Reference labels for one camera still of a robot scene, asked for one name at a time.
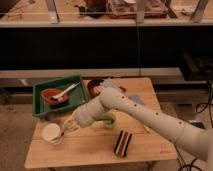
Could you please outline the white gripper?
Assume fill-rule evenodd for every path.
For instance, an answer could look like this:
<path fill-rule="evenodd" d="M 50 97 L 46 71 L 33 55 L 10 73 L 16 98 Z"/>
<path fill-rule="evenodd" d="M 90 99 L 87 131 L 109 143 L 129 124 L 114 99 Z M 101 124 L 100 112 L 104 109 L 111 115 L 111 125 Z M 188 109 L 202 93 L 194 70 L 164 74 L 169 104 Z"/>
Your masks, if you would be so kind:
<path fill-rule="evenodd" d="M 62 128 L 66 128 L 65 131 L 64 131 L 64 134 L 68 134 L 68 133 L 71 133 L 71 132 L 74 132 L 76 131 L 77 129 L 79 129 L 79 123 L 78 121 L 76 120 L 75 116 L 74 115 L 71 115 L 69 117 L 69 119 L 67 119 L 63 125 L 62 125 Z"/>

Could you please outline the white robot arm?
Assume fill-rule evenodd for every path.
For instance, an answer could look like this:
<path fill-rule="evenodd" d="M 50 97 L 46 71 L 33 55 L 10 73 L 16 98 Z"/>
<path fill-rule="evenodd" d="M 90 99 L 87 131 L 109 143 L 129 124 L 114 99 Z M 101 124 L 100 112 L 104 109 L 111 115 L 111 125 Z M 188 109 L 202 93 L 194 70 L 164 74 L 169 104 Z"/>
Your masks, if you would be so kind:
<path fill-rule="evenodd" d="M 89 102 L 77 107 L 65 123 L 85 128 L 101 115 L 115 109 L 127 113 L 181 149 L 206 162 L 206 171 L 213 171 L 213 129 L 201 129 L 168 114 L 155 111 L 130 100 L 115 88 L 104 88 Z"/>

